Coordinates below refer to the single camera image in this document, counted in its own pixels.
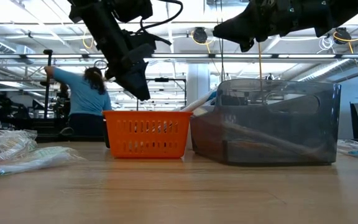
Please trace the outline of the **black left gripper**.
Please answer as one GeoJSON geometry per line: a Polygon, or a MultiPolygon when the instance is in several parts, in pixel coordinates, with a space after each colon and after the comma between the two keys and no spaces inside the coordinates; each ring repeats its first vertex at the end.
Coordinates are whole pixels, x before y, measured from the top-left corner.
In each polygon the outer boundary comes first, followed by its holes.
{"type": "Polygon", "coordinates": [[[128,71],[118,75],[116,83],[140,101],[149,100],[150,93],[145,77],[148,62],[144,62],[143,59],[155,52],[157,41],[167,45],[172,43],[167,39],[144,31],[133,32],[123,29],[121,32],[128,52],[120,58],[118,65],[128,71]]]}

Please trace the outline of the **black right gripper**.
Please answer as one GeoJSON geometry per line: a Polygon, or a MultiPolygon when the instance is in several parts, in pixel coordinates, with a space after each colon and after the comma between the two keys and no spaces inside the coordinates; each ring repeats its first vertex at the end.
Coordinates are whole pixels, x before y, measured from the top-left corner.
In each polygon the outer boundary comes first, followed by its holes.
{"type": "Polygon", "coordinates": [[[321,37],[331,29],[329,0],[255,0],[239,15],[213,29],[213,35],[239,44],[248,52],[268,37],[286,36],[291,32],[313,29],[321,37]]]}

